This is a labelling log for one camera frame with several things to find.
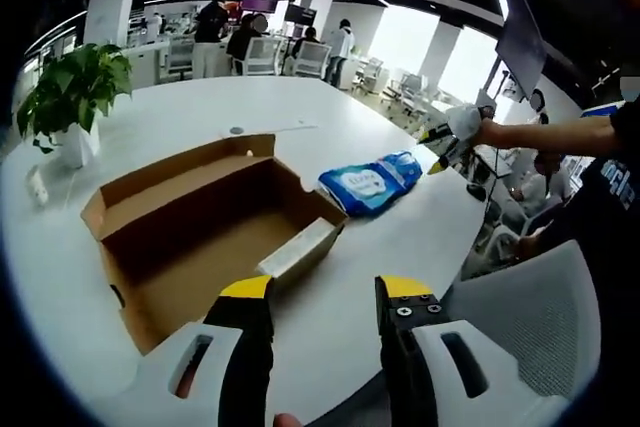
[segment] monitor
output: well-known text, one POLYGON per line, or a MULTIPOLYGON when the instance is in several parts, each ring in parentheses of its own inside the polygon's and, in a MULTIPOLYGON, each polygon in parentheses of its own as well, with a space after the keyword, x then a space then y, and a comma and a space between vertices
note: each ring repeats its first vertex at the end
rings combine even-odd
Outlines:
POLYGON ((540 35, 526 0, 508 0, 509 16, 498 40, 496 52, 527 99, 536 88, 547 59, 540 35))
POLYGON ((287 12, 284 14, 284 20, 298 25, 313 25, 313 21, 316 20, 316 11, 289 4, 287 12))
POLYGON ((273 14, 278 5, 277 0, 241 0, 240 7, 242 10, 251 12, 263 12, 265 14, 273 14))

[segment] window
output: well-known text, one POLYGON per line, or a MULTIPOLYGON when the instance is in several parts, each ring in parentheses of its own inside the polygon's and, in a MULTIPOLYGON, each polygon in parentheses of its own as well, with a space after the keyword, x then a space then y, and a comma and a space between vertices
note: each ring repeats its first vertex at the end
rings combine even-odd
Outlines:
POLYGON ((493 37, 462 29, 438 87, 463 102, 475 102, 496 60, 496 44, 493 37))
POLYGON ((369 55, 386 68, 417 73, 438 26, 439 17, 420 10, 392 5, 382 14, 369 55))

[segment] wet wipes package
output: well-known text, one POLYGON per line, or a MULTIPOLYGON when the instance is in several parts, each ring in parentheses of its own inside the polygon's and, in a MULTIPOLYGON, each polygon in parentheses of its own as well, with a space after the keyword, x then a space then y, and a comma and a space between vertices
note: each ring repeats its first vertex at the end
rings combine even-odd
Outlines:
POLYGON ((376 162, 329 170, 320 183, 352 217, 375 216, 416 184, 422 169, 410 152, 382 157, 376 162))

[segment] green leaves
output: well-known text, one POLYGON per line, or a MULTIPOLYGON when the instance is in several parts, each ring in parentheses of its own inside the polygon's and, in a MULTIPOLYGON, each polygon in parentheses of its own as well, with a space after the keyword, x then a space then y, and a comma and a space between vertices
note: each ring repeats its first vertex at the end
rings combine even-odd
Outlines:
POLYGON ((105 117, 120 93, 131 95, 131 64, 116 45, 84 45, 54 59, 42 73, 38 85, 24 100, 17 113, 20 135, 34 137, 33 145, 44 153, 39 135, 49 137, 79 124, 91 131, 95 112, 105 117))

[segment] white flower pot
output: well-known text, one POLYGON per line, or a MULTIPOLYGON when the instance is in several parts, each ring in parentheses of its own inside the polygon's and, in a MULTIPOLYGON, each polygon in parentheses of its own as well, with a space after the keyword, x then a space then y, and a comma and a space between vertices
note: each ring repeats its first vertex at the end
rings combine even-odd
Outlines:
POLYGON ((73 169, 87 165, 100 150, 98 124, 93 123, 91 133, 87 133, 79 124, 72 124, 66 132, 56 132, 55 143, 59 144, 62 161, 73 169))

